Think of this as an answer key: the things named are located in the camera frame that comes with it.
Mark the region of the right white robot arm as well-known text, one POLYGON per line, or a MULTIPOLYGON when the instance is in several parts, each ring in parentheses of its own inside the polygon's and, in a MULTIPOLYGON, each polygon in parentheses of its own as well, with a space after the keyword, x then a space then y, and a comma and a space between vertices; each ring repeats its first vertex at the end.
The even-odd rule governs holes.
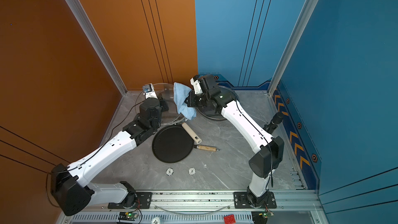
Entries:
POLYGON ((283 122, 284 115, 277 112, 269 124, 260 127, 243 109, 235 92, 217 85, 212 75, 196 75, 190 80, 193 90, 185 99, 189 107, 207 108, 221 115, 240 132, 252 148, 254 156, 248 164, 253 172, 247 188, 246 201, 252 208, 276 208, 275 198, 269 190, 273 175, 283 160, 285 143, 272 133, 283 122))

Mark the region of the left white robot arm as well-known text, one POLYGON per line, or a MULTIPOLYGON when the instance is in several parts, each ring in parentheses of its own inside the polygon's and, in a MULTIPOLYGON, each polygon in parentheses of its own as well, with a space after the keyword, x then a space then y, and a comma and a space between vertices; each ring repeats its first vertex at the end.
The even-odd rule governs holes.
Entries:
POLYGON ((163 112, 168 108, 164 99, 145 99, 134 120, 107 143, 68 166, 58 164, 52 169, 50 193, 66 216, 73 216, 91 205, 110 203, 121 208, 135 205, 136 190, 127 181, 94 184, 92 179, 154 135, 161 126, 163 112))

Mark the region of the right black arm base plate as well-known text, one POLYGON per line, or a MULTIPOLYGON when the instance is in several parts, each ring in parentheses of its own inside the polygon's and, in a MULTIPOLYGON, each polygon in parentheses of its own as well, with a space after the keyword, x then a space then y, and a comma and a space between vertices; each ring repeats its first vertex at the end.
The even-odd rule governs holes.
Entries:
POLYGON ((267 208, 276 209, 277 203, 274 193, 271 191, 265 192, 262 196, 256 197, 251 192, 238 191, 233 193, 234 206, 237 209, 244 208, 267 208))

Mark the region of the light blue microfibre cloth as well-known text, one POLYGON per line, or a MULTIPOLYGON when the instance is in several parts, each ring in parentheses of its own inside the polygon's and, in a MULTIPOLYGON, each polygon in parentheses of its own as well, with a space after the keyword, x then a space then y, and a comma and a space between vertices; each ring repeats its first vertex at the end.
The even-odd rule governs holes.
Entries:
POLYGON ((182 114, 188 120, 193 120, 197 116, 197 111, 185 103, 186 98, 191 92, 191 88, 180 83, 174 83, 173 86, 174 103, 177 107, 177 113, 182 114))

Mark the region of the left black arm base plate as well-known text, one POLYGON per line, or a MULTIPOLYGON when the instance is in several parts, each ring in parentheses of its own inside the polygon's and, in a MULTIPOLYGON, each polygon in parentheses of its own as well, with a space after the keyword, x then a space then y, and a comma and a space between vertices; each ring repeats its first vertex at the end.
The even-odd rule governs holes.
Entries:
POLYGON ((129 193, 121 203, 109 203, 108 209, 149 209, 152 201, 152 192, 129 193))

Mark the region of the large glass pot lid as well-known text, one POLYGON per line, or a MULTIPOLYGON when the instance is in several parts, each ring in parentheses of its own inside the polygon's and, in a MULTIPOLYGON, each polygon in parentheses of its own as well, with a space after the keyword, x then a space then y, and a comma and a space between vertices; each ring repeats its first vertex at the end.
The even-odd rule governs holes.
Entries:
POLYGON ((173 125, 186 120, 187 119, 182 114, 164 112, 162 114, 161 126, 173 125))

